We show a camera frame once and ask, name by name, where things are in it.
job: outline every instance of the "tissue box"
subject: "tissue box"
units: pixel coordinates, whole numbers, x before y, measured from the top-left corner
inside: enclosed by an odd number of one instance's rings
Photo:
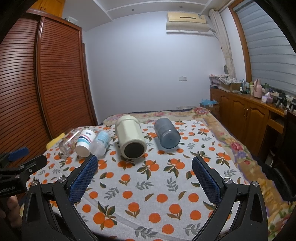
[[[272,98],[267,96],[262,96],[261,101],[264,103],[272,103]]]

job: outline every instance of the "window blind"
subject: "window blind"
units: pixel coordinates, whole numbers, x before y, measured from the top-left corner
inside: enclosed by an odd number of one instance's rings
[[[296,94],[296,54],[272,18],[253,0],[245,0],[237,13],[248,44],[252,79]]]

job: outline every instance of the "yellow cloth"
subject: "yellow cloth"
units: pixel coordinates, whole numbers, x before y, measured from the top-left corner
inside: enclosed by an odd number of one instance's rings
[[[65,133],[60,134],[57,138],[51,140],[49,143],[46,144],[46,150],[49,150],[54,144],[56,144],[59,140],[64,138]]]

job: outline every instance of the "pink thermos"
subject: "pink thermos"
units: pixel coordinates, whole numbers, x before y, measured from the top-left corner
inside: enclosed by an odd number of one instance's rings
[[[261,97],[262,97],[262,86],[260,84],[259,79],[256,79],[255,82],[254,82],[253,93],[254,93],[254,97],[261,99]]]

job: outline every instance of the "ceiling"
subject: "ceiling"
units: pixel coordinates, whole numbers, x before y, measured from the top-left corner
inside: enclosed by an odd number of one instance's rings
[[[226,0],[66,0],[63,18],[71,16],[78,20],[84,31],[128,15],[179,11],[207,15],[211,8],[219,8]]]

